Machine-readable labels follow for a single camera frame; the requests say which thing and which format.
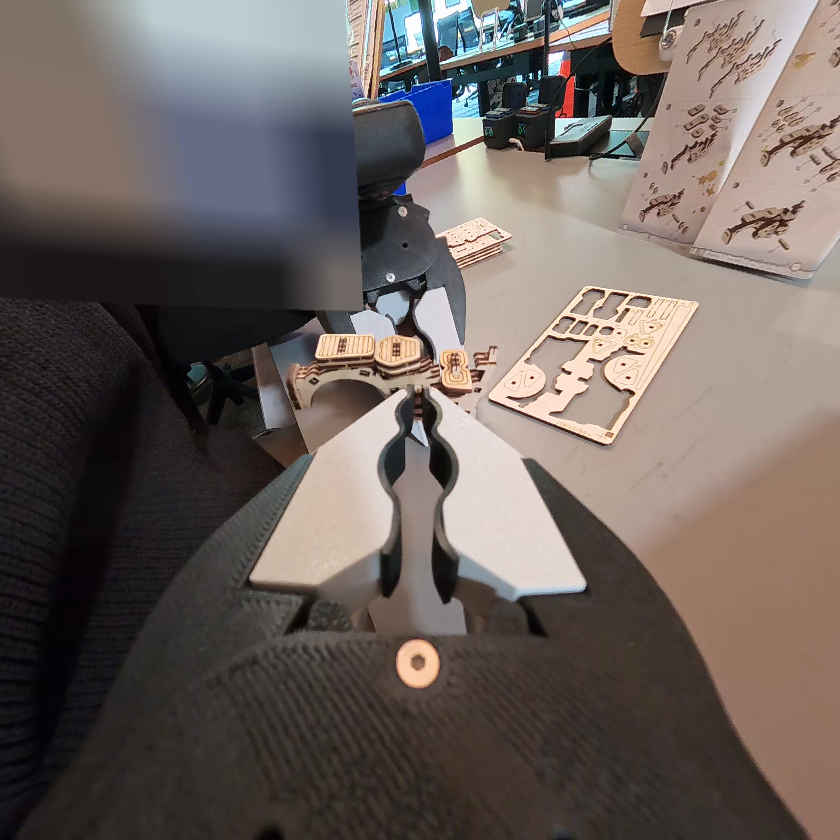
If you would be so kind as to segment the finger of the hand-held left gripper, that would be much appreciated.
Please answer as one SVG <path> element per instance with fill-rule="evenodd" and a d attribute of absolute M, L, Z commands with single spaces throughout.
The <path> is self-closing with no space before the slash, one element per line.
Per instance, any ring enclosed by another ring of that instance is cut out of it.
<path fill-rule="evenodd" d="M 376 341 L 392 335 L 421 338 L 413 320 L 413 304 L 422 296 L 420 289 L 400 289 L 381 294 L 376 303 L 367 303 L 363 310 L 324 311 L 322 330 L 325 333 L 369 334 Z"/>
<path fill-rule="evenodd" d="M 451 257 L 437 257 L 425 274 L 425 289 L 413 304 L 416 329 L 434 361 L 446 350 L 463 350 L 466 338 L 466 287 Z"/>

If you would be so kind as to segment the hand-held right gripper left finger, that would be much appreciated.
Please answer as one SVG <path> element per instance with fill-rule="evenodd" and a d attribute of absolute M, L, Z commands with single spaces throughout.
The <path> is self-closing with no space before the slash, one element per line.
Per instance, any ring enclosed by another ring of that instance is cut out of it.
<path fill-rule="evenodd" d="M 376 629 L 417 629 L 405 585 L 402 507 L 414 419 L 411 390 L 398 391 L 323 444 L 291 492 L 248 583 L 254 589 L 371 610 Z"/>

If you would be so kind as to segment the wooden puzzle model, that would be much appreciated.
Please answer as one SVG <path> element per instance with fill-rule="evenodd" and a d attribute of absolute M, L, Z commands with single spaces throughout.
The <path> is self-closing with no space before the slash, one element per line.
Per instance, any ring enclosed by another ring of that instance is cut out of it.
<path fill-rule="evenodd" d="M 293 364 L 286 388 L 291 406 L 300 411 L 312 405 L 315 392 L 333 382 L 363 382 L 384 397 L 402 390 L 433 387 L 472 414 L 483 391 L 483 380 L 497 364 L 497 346 L 474 354 L 469 366 L 463 350 L 444 350 L 439 360 L 426 355 L 420 339 L 391 335 L 325 333 L 318 339 L 314 362 Z"/>

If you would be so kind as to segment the black chair base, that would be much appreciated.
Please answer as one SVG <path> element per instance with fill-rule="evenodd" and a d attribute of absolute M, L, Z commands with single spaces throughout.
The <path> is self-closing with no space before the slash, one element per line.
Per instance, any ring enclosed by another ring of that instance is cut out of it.
<path fill-rule="evenodd" d="M 259 399 L 257 388 L 248 382 L 255 379 L 252 363 L 231 368 L 211 361 L 191 365 L 186 374 L 191 397 L 197 406 L 206 404 L 206 423 L 218 425 L 227 402 L 242 406 L 246 399 Z"/>

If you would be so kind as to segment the rounded wooden board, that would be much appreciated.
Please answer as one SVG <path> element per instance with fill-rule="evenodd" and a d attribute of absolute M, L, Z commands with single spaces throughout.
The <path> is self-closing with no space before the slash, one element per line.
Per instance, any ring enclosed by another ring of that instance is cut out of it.
<path fill-rule="evenodd" d="M 612 47 L 617 64 L 638 76 L 666 74 L 670 61 L 659 56 L 659 36 L 641 36 L 645 1 L 615 1 L 611 7 Z"/>

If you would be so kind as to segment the stack of wooden puzzle sheets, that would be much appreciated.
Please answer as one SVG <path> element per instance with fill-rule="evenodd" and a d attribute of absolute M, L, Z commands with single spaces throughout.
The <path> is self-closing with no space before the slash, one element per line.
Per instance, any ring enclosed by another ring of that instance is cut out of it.
<path fill-rule="evenodd" d="M 511 239 L 511 234 L 483 217 L 476 217 L 436 237 L 445 240 L 450 255 L 462 270 L 500 254 L 502 244 Z"/>

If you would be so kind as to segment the flat black device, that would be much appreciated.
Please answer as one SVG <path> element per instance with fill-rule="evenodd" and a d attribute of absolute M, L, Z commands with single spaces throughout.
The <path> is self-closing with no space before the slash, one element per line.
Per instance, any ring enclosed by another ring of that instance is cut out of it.
<path fill-rule="evenodd" d="M 549 131 L 544 159 L 586 155 L 593 145 L 608 136 L 612 125 L 612 115 L 586 119 L 555 118 L 553 128 Z"/>

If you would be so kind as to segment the punched wooden puzzle sheet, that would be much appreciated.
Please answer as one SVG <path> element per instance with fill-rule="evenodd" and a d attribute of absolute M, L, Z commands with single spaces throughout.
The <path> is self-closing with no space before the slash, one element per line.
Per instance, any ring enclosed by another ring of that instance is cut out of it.
<path fill-rule="evenodd" d="M 489 392 L 488 400 L 595 444 L 612 445 L 699 303 L 604 286 L 581 289 Z M 576 418 L 604 384 L 621 399 L 610 419 Z"/>

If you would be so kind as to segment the printed assembly instruction sheet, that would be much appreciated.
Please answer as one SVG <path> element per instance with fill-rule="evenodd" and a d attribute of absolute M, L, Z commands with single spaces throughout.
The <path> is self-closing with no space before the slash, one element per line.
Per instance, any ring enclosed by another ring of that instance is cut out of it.
<path fill-rule="evenodd" d="M 838 2 L 686 10 L 620 230 L 813 277 L 838 241 Z"/>

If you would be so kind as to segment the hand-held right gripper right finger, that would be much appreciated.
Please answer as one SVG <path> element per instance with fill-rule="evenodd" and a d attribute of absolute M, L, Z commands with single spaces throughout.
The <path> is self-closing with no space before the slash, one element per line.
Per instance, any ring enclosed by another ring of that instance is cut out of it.
<path fill-rule="evenodd" d="M 424 632 L 465 634 L 497 600 L 586 580 L 519 452 L 441 392 L 424 394 Z"/>

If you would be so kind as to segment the long background workbench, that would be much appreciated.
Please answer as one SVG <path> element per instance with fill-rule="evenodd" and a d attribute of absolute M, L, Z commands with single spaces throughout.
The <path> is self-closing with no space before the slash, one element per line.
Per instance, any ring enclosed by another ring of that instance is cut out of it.
<path fill-rule="evenodd" d="M 611 12 L 607 7 L 573 19 L 550 34 L 550 54 L 598 46 L 611 37 Z M 543 68 L 543 38 L 530 36 L 522 41 L 505 40 L 497 49 L 472 49 L 440 63 L 440 75 L 453 79 L 456 86 L 480 84 L 493 79 L 526 76 Z M 396 90 L 401 83 L 409 91 L 413 84 L 429 81 L 424 59 L 389 70 L 381 75 L 380 95 Z"/>

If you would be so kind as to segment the grey desk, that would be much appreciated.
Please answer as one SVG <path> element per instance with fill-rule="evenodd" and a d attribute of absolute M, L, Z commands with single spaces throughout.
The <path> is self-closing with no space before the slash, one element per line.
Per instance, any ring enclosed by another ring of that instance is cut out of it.
<path fill-rule="evenodd" d="M 789 283 L 621 235 L 635 171 L 478 143 L 409 190 L 438 232 L 511 234 L 464 273 L 469 347 L 498 347 L 496 375 L 588 284 L 699 303 L 612 446 L 486 400 L 478 417 L 644 562 L 757 764 L 838 838 L 838 248 Z"/>

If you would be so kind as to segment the blue plastic bin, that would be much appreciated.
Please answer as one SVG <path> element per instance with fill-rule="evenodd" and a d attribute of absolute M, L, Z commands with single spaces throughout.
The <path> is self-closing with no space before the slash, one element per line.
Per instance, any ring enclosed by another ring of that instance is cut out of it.
<path fill-rule="evenodd" d="M 379 97 L 380 102 L 408 101 L 414 106 L 423 128 L 426 145 L 442 140 L 454 131 L 452 80 L 417 83 L 408 92 Z"/>

